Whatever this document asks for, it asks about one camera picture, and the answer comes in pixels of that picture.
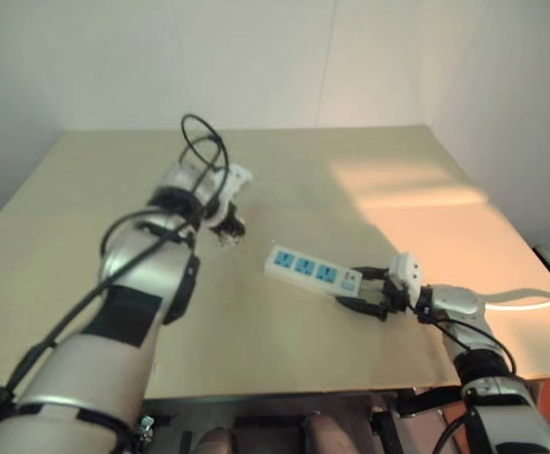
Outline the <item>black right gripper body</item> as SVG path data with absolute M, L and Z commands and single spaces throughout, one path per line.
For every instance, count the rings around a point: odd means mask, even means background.
M 380 304 L 382 309 L 378 316 L 380 321 L 385 322 L 391 313 L 415 313 L 416 305 L 420 298 L 420 285 L 401 281 L 395 283 L 390 277 L 386 277 L 382 287 L 383 300 Z

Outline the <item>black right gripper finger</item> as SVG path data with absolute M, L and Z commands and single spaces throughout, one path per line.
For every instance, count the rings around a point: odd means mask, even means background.
M 381 305 L 372 304 L 360 298 L 336 296 L 335 300 L 342 306 L 359 314 L 374 317 L 380 321 L 387 319 L 387 309 Z
M 357 287 L 359 289 L 383 289 L 388 278 L 388 268 L 354 267 L 353 271 L 361 274 Z

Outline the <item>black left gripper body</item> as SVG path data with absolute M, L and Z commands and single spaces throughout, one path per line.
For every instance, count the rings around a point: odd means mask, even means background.
M 230 229 L 235 224 L 245 225 L 244 221 L 237 216 L 237 206 L 233 202 L 231 202 L 228 206 L 227 215 L 215 227 L 211 227 L 210 230 L 213 231 L 213 229 L 219 229 L 223 233 L 229 233 Z

